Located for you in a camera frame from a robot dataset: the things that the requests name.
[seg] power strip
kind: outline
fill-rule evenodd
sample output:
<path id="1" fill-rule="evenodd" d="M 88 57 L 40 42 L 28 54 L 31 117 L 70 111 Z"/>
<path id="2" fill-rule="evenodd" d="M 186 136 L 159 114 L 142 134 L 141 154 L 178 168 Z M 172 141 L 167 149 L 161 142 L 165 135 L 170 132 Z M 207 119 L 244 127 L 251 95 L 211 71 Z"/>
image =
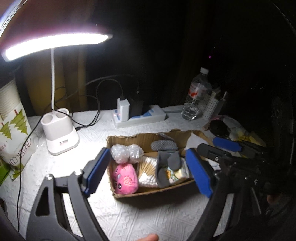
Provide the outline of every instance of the power strip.
<path id="1" fill-rule="evenodd" d="M 166 114 L 158 105 L 150 105 L 150 110 L 140 116 L 134 116 L 127 121 L 120 121 L 117 110 L 112 110 L 112 118 L 116 128 L 136 126 L 163 121 Z"/>

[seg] bottle label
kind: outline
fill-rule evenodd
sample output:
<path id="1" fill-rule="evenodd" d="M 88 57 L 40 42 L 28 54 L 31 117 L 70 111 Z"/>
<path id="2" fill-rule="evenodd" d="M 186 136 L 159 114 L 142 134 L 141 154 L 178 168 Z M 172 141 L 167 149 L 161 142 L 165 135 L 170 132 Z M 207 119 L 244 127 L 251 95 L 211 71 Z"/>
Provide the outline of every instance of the bottle label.
<path id="1" fill-rule="evenodd" d="M 193 99 L 202 99 L 205 95 L 205 92 L 207 91 L 207 88 L 200 84 L 200 83 L 191 83 L 188 94 Z"/>

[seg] cup hole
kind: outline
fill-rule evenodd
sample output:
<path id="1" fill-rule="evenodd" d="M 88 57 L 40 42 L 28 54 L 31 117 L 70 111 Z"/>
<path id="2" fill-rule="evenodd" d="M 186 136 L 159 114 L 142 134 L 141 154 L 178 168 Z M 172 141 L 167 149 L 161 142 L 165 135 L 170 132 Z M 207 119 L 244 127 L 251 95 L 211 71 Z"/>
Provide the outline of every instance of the cup hole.
<path id="1" fill-rule="evenodd" d="M 63 113 L 67 113 L 66 110 L 59 110 L 60 112 L 57 112 L 57 117 L 58 118 L 63 118 L 65 116 L 67 116 L 66 114 L 63 114 Z"/>
<path id="2" fill-rule="evenodd" d="M 49 122 L 51 122 L 52 121 L 52 115 L 46 115 L 46 116 L 44 116 L 43 118 L 42 118 L 42 122 L 44 123 L 44 124 L 48 124 Z"/>

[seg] table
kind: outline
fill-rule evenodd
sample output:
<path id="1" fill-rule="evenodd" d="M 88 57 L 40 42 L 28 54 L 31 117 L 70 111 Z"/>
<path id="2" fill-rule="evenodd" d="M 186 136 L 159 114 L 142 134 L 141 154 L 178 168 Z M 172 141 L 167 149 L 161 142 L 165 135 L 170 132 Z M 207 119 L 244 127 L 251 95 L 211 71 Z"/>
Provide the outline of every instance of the table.
<path id="1" fill-rule="evenodd" d="M 178 110 L 167 107 L 166 110 Z M 77 112 L 74 120 L 88 124 L 96 111 Z M 34 127 L 39 116 L 28 118 Z M 25 237 L 30 210 L 44 176 L 52 173 L 55 177 L 70 175 L 75 169 L 83 169 L 93 160 L 100 149 L 106 146 L 106 138 L 111 135 L 131 136 L 137 133 L 157 133 L 172 129 L 200 129 L 200 120 L 185 121 L 181 113 L 170 113 L 164 121 L 116 129 L 112 122 L 111 111 L 101 111 L 96 125 L 78 131 L 79 145 L 61 155 L 51 155 L 46 147 L 42 127 L 36 129 L 40 146 L 28 161 L 22 172 L 20 196 L 20 233 Z M 8 217 L 17 227 L 16 203 L 19 191 L 19 177 L 11 181 L 8 177 L 0 187 L 0 197 L 7 203 Z M 64 194 L 66 211 L 73 232 L 81 235 L 70 204 L 68 194 Z M 160 240 L 186 240 L 199 220 L 208 199 L 198 192 L 195 183 L 163 193 L 151 194 L 117 201 L 110 190 L 105 172 L 96 193 L 88 199 L 92 210 L 110 240 L 136 240 L 150 233 L 157 233 Z M 232 198 L 227 198 L 222 219 L 216 234 L 223 232 L 229 215 Z"/>

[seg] water bottle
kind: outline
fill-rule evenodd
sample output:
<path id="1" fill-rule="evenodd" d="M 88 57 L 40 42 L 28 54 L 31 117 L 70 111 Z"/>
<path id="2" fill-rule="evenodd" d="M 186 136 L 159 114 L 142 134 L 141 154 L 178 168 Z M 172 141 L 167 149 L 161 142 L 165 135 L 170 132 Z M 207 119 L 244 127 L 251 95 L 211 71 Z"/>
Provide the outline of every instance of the water bottle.
<path id="1" fill-rule="evenodd" d="M 200 73 L 194 77 L 191 82 L 182 111 L 182 117 L 185 120 L 192 121 L 202 115 L 202 111 L 197 107 L 197 105 L 201 100 L 203 100 L 207 90 L 212 88 L 211 84 L 207 80 L 208 73 L 209 70 L 200 68 Z"/>

